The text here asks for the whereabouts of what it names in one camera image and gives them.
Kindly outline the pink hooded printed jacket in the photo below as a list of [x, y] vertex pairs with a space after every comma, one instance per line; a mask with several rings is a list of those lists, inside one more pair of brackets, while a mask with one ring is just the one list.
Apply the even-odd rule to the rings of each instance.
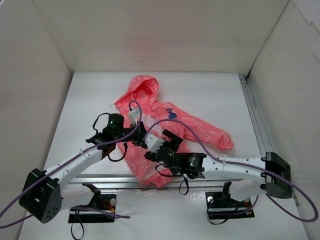
[[[156, 137], [165, 138], [162, 135], [164, 129], [169, 130], [180, 138], [196, 142], [199, 138], [203, 143], [208, 143], [219, 150], [230, 151], [234, 143], [231, 136], [222, 129], [219, 129], [204, 120], [190, 115], [171, 102], [159, 102], [159, 83], [157, 79], [150, 75], [135, 76], [129, 83], [127, 92], [116, 102], [115, 106], [119, 113], [123, 115], [124, 126], [129, 127], [131, 121], [127, 118], [130, 107], [135, 108], [137, 101], [142, 108], [142, 122], [146, 129], [159, 122], [151, 129], [151, 134]], [[146, 149], [128, 144], [128, 153], [125, 156], [132, 173], [142, 184], [155, 184], [161, 188], [171, 181], [168, 177], [169, 170], [162, 169], [160, 173], [155, 170], [156, 162], [147, 160], [144, 155]]]

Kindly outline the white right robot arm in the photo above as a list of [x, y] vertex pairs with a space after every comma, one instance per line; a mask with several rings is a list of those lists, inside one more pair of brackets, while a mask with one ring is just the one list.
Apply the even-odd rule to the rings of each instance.
[[267, 194], [273, 198], [292, 198], [291, 166], [275, 152], [255, 158], [223, 158], [214, 161], [204, 153], [178, 152], [182, 138], [168, 130], [169, 141], [148, 133], [143, 142], [144, 157], [170, 171], [169, 177], [225, 179], [221, 200], [227, 206], [249, 197]]

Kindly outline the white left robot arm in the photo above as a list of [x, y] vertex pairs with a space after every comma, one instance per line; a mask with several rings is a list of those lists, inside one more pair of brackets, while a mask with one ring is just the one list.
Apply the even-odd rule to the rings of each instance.
[[131, 110], [128, 118], [130, 126], [124, 127], [123, 115], [110, 114], [107, 126], [87, 139], [84, 149], [53, 167], [32, 170], [26, 178], [19, 205], [43, 224], [53, 220], [65, 209], [96, 209], [102, 200], [101, 191], [97, 187], [91, 183], [82, 183], [76, 188], [67, 186], [88, 167], [107, 158], [117, 143], [123, 143], [125, 147], [132, 143], [147, 148], [143, 140], [147, 131], [142, 122], [141, 110]]

